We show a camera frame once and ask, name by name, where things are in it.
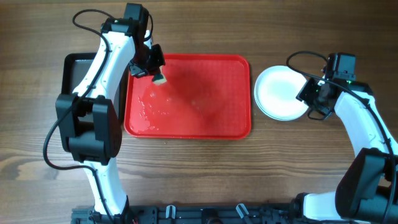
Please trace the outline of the green yellow sponge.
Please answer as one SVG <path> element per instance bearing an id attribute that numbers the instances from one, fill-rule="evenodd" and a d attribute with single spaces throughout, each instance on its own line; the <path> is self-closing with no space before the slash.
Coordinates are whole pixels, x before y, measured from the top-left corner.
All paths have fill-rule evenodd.
<path id="1" fill-rule="evenodd" d="M 153 76 L 152 82 L 155 85 L 162 85 L 167 82 L 167 79 L 165 78 L 165 76 L 162 73 L 158 73 Z"/>

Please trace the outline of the light blue plate front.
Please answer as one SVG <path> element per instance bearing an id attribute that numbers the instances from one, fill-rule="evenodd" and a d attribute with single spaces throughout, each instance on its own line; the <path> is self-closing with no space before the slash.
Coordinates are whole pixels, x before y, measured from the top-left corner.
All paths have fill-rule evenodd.
<path id="1" fill-rule="evenodd" d="M 265 115 L 279 121 L 295 120 L 308 110 L 308 106 L 297 100 L 292 91 L 286 93 L 256 88 L 254 98 L 257 106 Z"/>

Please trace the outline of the white plate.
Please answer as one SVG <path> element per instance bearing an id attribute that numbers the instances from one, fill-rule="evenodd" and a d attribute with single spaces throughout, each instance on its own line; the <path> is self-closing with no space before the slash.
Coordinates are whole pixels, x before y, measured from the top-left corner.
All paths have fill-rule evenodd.
<path id="1" fill-rule="evenodd" d="M 307 79 L 287 66 L 265 69 L 254 85 L 254 99 L 259 109 L 272 119 L 291 121 L 301 117 L 308 106 L 296 99 Z"/>

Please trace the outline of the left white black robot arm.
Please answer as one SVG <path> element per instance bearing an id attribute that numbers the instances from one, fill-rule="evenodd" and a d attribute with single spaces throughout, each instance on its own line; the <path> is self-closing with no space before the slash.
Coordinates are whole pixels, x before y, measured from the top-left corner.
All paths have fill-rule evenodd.
<path id="1" fill-rule="evenodd" d="M 86 75 L 71 94 L 56 100 L 57 120 L 63 149 L 83 169 L 95 197 L 88 216 L 94 223 L 131 223 L 132 211 L 121 185 L 116 156 L 122 142 L 114 99 L 126 69 L 132 76 L 151 76 L 152 82 L 166 82 L 161 68 L 160 45 L 152 44 L 151 17 L 109 17 L 97 33 L 100 46 Z"/>

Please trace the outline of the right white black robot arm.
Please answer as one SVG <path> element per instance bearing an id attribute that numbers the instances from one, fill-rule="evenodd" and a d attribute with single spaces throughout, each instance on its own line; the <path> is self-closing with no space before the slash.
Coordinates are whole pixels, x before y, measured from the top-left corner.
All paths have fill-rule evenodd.
<path id="1" fill-rule="evenodd" d="M 342 121 L 355 158 L 334 192 L 302 194 L 300 215 L 319 222 L 397 223 L 397 142 L 376 109 L 369 85 L 311 78 L 297 99 Z"/>

